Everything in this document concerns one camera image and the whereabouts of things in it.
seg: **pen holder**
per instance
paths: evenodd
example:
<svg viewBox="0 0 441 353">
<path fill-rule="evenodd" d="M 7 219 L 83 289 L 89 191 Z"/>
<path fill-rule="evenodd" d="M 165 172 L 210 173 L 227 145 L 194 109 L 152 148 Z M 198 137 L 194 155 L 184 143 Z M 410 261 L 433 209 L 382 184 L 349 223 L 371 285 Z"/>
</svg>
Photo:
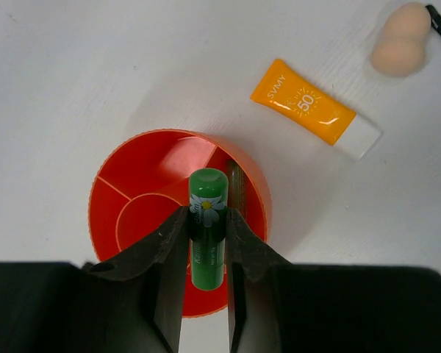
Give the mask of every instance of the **pen holder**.
<svg viewBox="0 0 441 353">
<path fill-rule="evenodd" d="M 245 220 L 266 241 L 271 220 L 270 192 L 262 172 L 245 152 L 215 136 L 154 130 L 120 145 L 96 175 L 88 222 L 98 259 L 113 257 L 157 229 L 179 206 L 189 206 L 189 176 L 201 168 L 227 173 L 229 160 L 245 172 Z M 208 315 L 226 305 L 226 280 L 216 290 L 199 290 L 191 283 L 188 263 L 183 316 Z"/>
</svg>

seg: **white surface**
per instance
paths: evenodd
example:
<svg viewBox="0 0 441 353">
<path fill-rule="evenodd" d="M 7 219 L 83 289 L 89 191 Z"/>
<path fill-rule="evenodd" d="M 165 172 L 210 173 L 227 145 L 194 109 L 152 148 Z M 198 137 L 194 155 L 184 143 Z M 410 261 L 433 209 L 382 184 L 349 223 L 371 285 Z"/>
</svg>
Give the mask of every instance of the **white surface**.
<svg viewBox="0 0 441 353">
<path fill-rule="evenodd" d="M 433 1 L 441 12 L 441 0 Z M 441 39 L 408 79 L 364 65 L 388 1 L 0 0 L 0 260 L 94 260 L 87 198 L 125 139 L 230 138 L 273 194 L 289 260 L 441 272 Z M 384 136 L 352 163 L 248 97 L 281 57 Z M 227 352 L 226 314 L 184 322 L 181 352 Z"/>
<path fill-rule="evenodd" d="M 354 160 L 360 160 L 381 136 L 382 131 L 377 126 L 357 114 L 333 146 Z"/>
</svg>

